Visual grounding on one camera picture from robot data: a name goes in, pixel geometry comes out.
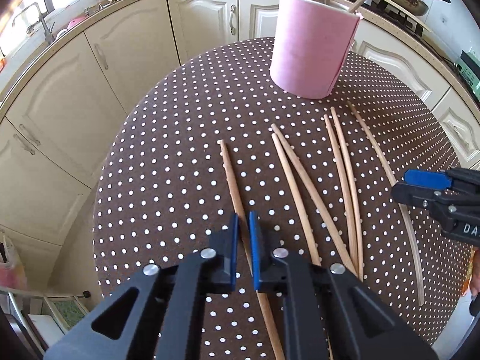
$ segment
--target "floor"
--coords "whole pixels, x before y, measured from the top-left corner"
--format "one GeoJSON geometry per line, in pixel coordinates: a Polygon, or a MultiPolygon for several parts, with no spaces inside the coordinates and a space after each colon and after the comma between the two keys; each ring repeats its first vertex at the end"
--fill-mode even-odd
{"type": "Polygon", "coordinates": [[[473,320],[469,312],[471,299],[472,295],[469,290],[467,295],[458,300],[457,307],[445,329],[434,343],[433,348],[437,352],[439,360],[448,360],[452,357],[458,344],[460,344],[469,329],[473,320]]]}
{"type": "Polygon", "coordinates": [[[86,200],[62,246],[49,281],[49,288],[58,292],[81,294],[90,291],[92,297],[85,300],[92,309],[102,300],[97,272],[93,260],[92,215],[95,192],[86,200]]]}

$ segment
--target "cabinet door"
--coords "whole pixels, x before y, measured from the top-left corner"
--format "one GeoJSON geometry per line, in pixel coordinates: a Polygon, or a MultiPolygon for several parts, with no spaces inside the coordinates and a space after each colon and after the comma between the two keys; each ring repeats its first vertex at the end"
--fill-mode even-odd
{"type": "Polygon", "coordinates": [[[275,36],[280,0],[239,0],[238,40],[275,36]]]}
{"type": "Polygon", "coordinates": [[[179,66],[167,0],[140,0],[105,17],[85,34],[127,114],[179,66]]]}
{"type": "Polygon", "coordinates": [[[84,34],[35,73],[7,113],[35,149],[89,187],[125,117],[84,34]]]}
{"type": "Polygon", "coordinates": [[[480,160],[480,125],[462,98],[450,88],[432,113],[442,125],[464,168],[480,160]]]}
{"type": "Polygon", "coordinates": [[[361,20],[354,51],[405,83],[431,110],[450,85],[427,61],[393,35],[361,20]]]}
{"type": "Polygon", "coordinates": [[[25,268],[28,287],[30,290],[46,290],[50,275],[62,249],[59,245],[27,237],[16,231],[0,226],[2,232],[9,237],[18,251],[20,260],[25,268]]]}
{"type": "Polygon", "coordinates": [[[237,0],[169,0],[180,62],[238,40],[237,0]]]}
{"type": "Polygon", "coordinates": [[[6,119],[0,124],[0,185],[0,224],[56,245],[90,193],[6,119]]]}

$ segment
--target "drawer handle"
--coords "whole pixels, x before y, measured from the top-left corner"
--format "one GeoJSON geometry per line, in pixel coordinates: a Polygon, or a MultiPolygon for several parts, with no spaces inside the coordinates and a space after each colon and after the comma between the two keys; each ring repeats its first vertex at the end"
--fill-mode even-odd
{"type": "Polygon", "coordinates": [[[232,35],[235,35],[235,28],[233,27],[233,14],[235,13],[235,6],[232,4],[230,6],[230,18],[229,18],[229,23],[230,23],[230,33],[232,35]]]}
{"type": "Polygon", "coordinates": [[[30,132],[30,131],[28,130],[28,128],[25,127],[24,124],[21,124],[21,123],[20,123],[20,126],[19,126],[19,127],[20,127],[20,130],[23,130],[23,131],[26,132],[26,134],[28,135],[27,138],[28,138],[29,140],[31,140],[35,145],[40,146],[40,141],[39,141],[37,138],[35,138],[35,135],[33,135],[32,132],[30,132]]]}
{"type": "Polygon", "coordinates": [[[35,154],[35,150],[30,149],[27,143],[23,142],[22,138],[18,134],[14,134],[13,137],[22,144],[24,150],[27,150],[31,155],[35,154]]]}
{"type": "Polygon", "coordinates": [[[470,144],[466,141],[466,139],[463,137],[463,134],[460,132],[460,129],[455,126],[452,122],[448,122],[448,125],[452,128],[452,130],[454,131],[454,133],[457,135],[457,137],[460,139],[460,141],[462,142],[462,144],[465,146],[465,147],[470,147],[470,144]]]}
{"type": "Polygon", "coordinates": [[[103,64],[103,68],[106,71],[109,70],[109,65],[107,63],[107,59],[105,58],[105,54],[103,54],[102,49],[100,48],[100,46],[97,43],[94,44],[94,47],[95,47],[95,50],[98,54],[98,57],[101,59],[101,63],[103,64]]]}

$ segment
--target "table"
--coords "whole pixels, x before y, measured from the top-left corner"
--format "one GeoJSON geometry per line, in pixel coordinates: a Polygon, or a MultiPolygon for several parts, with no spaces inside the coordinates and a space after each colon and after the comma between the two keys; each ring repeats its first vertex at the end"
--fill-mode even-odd
{"type": "MultiPolygon", "coordinates": [[[[418,306],[410,245],[385,172],[346,106],[350,100],[376,135],[399,179],[409,168],[459,166],[440,124],[421,100],[377,64],[351,52],[330,96],[306,100],[270,80],[273,38],[207,52],[179,67],[141,99],[107,155],[94,209],[94,257],[105,296],[141,266],[179,263],[226,225],[233,206],[219,139],[229,147],[246,210],[278,230],[286,247],[309,258],[290,189],[272,139],[281,129],[344,230],[337,169],[323,121],[340,114],[357,179],[365,283],[427,342],[457,304],[469,247],[440,236],[428,212],[410,209],[422,259],[425,305],[418,306]]],[[[298,183],[324,265],[340,262],[325,224],[298,183]]],[[[207,298],[202,358],[272,359],[243,252],[237,291],[207,298]]],[[[271,299],[281,331],[279,298],[271,299]]]]}

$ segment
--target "blue gripper pad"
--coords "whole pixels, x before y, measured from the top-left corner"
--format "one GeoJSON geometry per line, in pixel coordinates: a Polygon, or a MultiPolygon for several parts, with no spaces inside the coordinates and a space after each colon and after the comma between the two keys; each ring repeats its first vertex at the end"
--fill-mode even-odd
{"type": "Polygon", "coordinates": [[[235,285],[237,283],[237,247],[238,247],[238,237],[239,237],[239,218],[237,215],[232,215],[230,221],[232,234],[232,250],[231,250],[231,260],[230,260],[230,283],[232,285],[232,291],[235,290],[235,285]]]}
{"type": "Polygon", "coordinates": [[[251,246],[251,265],[253,274],[253,286],[255,290],[260,289],[260,245],[258,244],[258,232],[261,231],[258,224],[258,214],[256,211],[250,211],[250,246],[251,246]]]}
{"type": "Polygon", "coordinates": [[[452,179],[445,173],[410,169],[403,176],[405,183],[433,190],[445,190],[452,186],[452,179]]]}

